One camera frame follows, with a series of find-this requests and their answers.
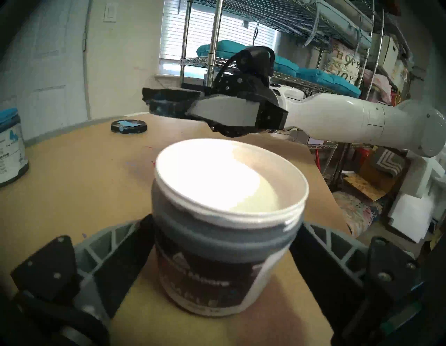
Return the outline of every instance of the paint can lid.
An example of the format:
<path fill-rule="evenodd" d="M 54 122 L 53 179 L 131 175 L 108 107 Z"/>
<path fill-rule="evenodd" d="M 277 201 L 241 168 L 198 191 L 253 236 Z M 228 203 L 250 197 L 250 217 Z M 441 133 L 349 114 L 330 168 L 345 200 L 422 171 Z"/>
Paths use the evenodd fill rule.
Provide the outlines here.
<path fill-rule="evenodd" d="M 137 119 L 118 120 L 111 123 L 111 130 L 122 134 L 143 133 L 147 131 L 147 124 Z"/>

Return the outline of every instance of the window blinds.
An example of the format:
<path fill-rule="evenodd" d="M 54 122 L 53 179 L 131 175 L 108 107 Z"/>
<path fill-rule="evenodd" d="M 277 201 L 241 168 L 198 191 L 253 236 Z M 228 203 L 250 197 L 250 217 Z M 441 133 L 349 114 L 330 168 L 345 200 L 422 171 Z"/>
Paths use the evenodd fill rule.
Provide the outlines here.
<path fill-rule="evenodd" d="M 161 29 L 160 58 L 179 60 L 183 42 L 184 19 L 186 17 L 187 0 L 165 0 L 163 22 Z M 187 36 L 186 57 L 196 57 L 198 47 L 211 42 L 214 23 L 214 8 L 192 5 L 189 33 Z M 250 21 L 248 28 L 244 27 L 244 19 L 223 12 L 219 41 L 231 40 L 246 46 L 252 45 L 256 22 Z M 256 46 L 275 48 L 277 31 L 265 25 L 259 25 L 259 33 L 255 40 Z"/>

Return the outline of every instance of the paint can label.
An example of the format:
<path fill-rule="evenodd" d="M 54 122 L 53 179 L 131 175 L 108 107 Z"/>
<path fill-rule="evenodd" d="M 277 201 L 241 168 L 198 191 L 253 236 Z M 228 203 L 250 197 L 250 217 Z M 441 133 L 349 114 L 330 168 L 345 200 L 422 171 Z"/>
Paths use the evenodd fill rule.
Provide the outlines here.
<path fill-rule="evenodd" d="M 8 181 L 28 163 L 21 124 L 0 133 L 0 183 Z"/>
<path fill-rule="evenodd" d="M 156 231 L 159 278 L 180 306 L 206 316 L 225 316 L 245 310 L 269 281 L 274 264 L 288 246 L 264 261 L 223 263 L 197 256 Z"/>

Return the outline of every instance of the door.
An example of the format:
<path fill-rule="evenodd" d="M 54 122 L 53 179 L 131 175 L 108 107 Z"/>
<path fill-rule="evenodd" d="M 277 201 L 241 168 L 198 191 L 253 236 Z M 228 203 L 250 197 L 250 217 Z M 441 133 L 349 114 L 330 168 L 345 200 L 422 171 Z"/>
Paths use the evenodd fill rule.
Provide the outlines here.
<path fill-rule="evenodd" d="M 0 110 L 17 107 L 24 139 L 87 120 L 89 0 L 42 0 L 0 62 Z"/>

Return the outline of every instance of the teal cushion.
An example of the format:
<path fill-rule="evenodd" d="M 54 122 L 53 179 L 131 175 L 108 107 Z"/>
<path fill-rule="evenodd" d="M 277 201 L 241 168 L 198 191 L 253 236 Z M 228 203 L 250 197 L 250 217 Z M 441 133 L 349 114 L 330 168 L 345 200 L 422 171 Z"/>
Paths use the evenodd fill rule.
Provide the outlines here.
<path fill-rule="evenodd" d="M 206 56 L 209 53 L 210 45 L 202 45 L 197 49 L 198 56 Z M 247 48 L 249 46 L 244 46 L 240 43 L 222 40 L 217 43 L 217 51 L 216 54 L 219 58 L 229 59 L 235 53 L 240 52 L 241 50 Z M 276 55 L 274 62 L 274 71 L 285 73 L 286 75 L 290 75 L 296 77 L 296 72 L 299 70 L 299 66 L 295 63 L 292 63 L 288 59 L 285 59 L 281 56 Z"/>
<path fill-rule="evenodd" d="M 358 98 L 361 91 L 344 78 L 328 74 L 321 70 L 301 68 L 296 77 L 330 88 L 339 94 Z"/>

